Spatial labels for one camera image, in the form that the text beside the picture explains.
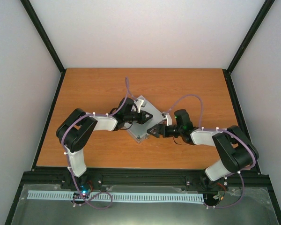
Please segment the purple cable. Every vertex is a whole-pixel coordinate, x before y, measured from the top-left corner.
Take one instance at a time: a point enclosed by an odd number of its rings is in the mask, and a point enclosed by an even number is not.
[[[126,87],[127,87],[127,92],[126,92],[126,96],[125,96],[125,99],[124,99],[123,103],[121,104],[121,106],[120,106],[114,113],[112,113],[112,114],[110,114],[110,115],[108,115],[108,116],[113,116],[113,115],[115,115],[115,114],[123,107],[125,101],[127,100],[128,92],[129,92],[129,79],[128,79],[128,77],[125,78],[125,83],[126,83]],[[65,147],[65,138],[66,138],[67,134],[69,133],[69,131],[70,131],[79,121],[83,120],[84,118],[86,118],[86,117],[88,117],[88,116],[94,116],[94,115],[93,115],[92,113],[90,113],[90,114],[86,114],[86,115],[84,115],[84,116],[81,116],[81,117],[78,118],[73,124],[71,124],[71,125],[69,126],[69,128],[65,131],[64,135],[63,135],[62,138],[61,138],[61,146],[62,146],[62,148],[64,149],[65,153],[67,153],[67,149],[66,149],[66,147]],[[78,188],[78,185],[77,185],[77,183],[76,183],[75,176],[74,176],[74,172],[73,172],[73,170],[72,170],[72,168],[71,168],[69,155],[66,154],[66,156],[67,156],[67,163],[68,163],[69,168],[70,168],[70,173],[71,173],[71,176],[72,176],[74,185],[75,185],[75,187],[76,187],[76,189],[77,189],[77,191],[78,191],[78,194],[80,195],[81,199],[84,200],[84,203],[81,204],[81,205],[87,204],[87,205],[89,205],[89,206],[91,206],[92,208],[97,209],[97,210],[104,210],[104,209],[110,207],[110,206],[112,205],[112,195],[111,195],[110,193],[108,193],[108,192],[100,192],[100,193],[94,195],[92,198],[90,198],[90,199],[88,199],[88,200],[86,200],[86,199],[84,198],[84,196],[83,196],[82,193],[80,192],[80,190],[79,190],[79,188]],[[107,195],[109,195],[109,196],[111,197],[111,202],[110,202],[110,204],[109,204],[108,206],[103,207],[103,208],[99,208],[99,207],[96,207],[96,206],[94,206],[94,205],[92,205],[92,204],[89,203],[89,201],[91,201],[91,200],[94,199],[96,196],[101,195],[101,194],[107,194]]]
[[[126,88],[127,88],[127,90],[128,90],[129,95],[131,95],[131,97],[133,98],[133,100],[135,100],[136,97],[133,96],[133,94],[130,92],[130,89],[129,89],[129,87],[130,87],[129,79],[126,79],[126,80],[125,80],[125,83],[126,83]]]
[[[201,114],[200,114],[200,119],[199,119],[199,122],[198,122],[198,126],[201,127],[201,122],[202,122],[202,117],[203,117],[203,111],[204,111],[204,105],[203,105],[203,101],[202,99],[198,96],[198,95],[195,95],[195,94],[188,94],[188,95],[184,95],[182,96],[180,99],[177,100],[177,102],[174,103],[174,105],[172,105],[172,107],[166,111],[166,114],[169,114],[170,111],[185,97],[188,97],[188,96],[193,96],[193,97],[196,97],[200,103],[201,103]]]
[[[226,208],[229,208],[231,206],[234,206],[234,205],[238,204],[242,200],[242,198],[244,197],[244,179],[243,179],[243,177],[242,177],[242,175],[240,173],[238,175],[240,177],[240,180],[242,181],[242,186],[243,186],[243,191],[242,191],[242,195],[240,196],[240,198],[236,202],[234,202],[234,203],[232,203],[230,205],[220,206],[220,207],[215,206],[215,209],[226,209]]]

